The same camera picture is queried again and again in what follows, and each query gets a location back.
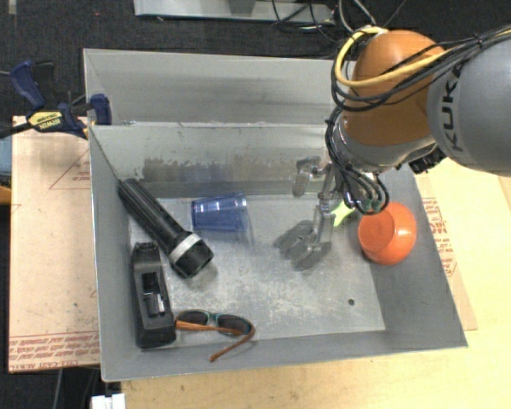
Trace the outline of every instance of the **blue clamp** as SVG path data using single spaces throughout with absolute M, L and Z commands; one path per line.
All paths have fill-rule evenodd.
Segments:
M 32 105 L 32 112 L 39 111 L 45 106 L 40 89 L 32 78 L 32 61 L 25 60 L 9 72 L 9 80 L 15 90 L 25 97 Z
M 112 110 L 110 109 L 110 101 L 104 94 L 93 95 L 89 103 L 95 110 L 97 124 L 112 124 Z
M 21 62 L 18 66 L 11 70 L 11 72 L 9 72 L 9 79 L 17 93 L 26 98 L 31 103 L 32 109 L 30 113 L 26 115 L 27 119 L 46 107 L 46 99 L 32 76 L 31 60 L 25 60 Z M 86 138 L 86 133 L 84 130 L 87 126 L 74 115 L 76 113 L 75 111 L 79 109 L 78 107 L 74 107 L 72 110 L 71 106 L 65 102 L 60 102 L 56 106 L 47 106 L 56 108 L 60 111 L 62 115 L 61 123 L 56 125 L 53 129 L 48 127 L 46 130 L 42 130 L 36 126 L 36 130 L 58 131 Z M 112 124 L 112 111 L 110 109 L 110 102 L 105 95 L 93 95 L 90 99 L 90 102 L 81 106 L 81 108 L 85 111 L 94 109 L 97 124 Z

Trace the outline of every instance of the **blue plastic cup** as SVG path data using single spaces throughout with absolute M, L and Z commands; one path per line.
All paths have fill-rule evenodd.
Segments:
M 193 230 L 246 232 L 248 205 L 244 193 L 229 193 L 191 203 Z

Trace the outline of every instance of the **orange bowl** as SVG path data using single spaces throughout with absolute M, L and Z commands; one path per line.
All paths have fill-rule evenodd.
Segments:
M 416 242 L 416 219 L 406 206 L 390 202 L 375 215 L 359 222 L 358 239 L 365 256 L 381 265 L 403 261 Z

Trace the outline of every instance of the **black stapler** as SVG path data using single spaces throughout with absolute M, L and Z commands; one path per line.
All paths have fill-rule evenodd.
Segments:
M 174 342 L 174 315 L 157 244 L 136 243 L 130 264 L 136 345 L 141 349 L 155 349 Z

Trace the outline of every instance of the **sunglasses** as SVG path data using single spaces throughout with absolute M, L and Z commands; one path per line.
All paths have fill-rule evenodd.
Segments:
M 245 318 L 233 314 L 212 314 L 197 309 L 180 312 L 175 319 L 175 328 L 183 331 L 218 331 L 233 337 L 244 335 L 240 341 L 211 355 L 210 362 L 214 362 L 239 345 L 247 343 L 256 333 L 254 325 Z

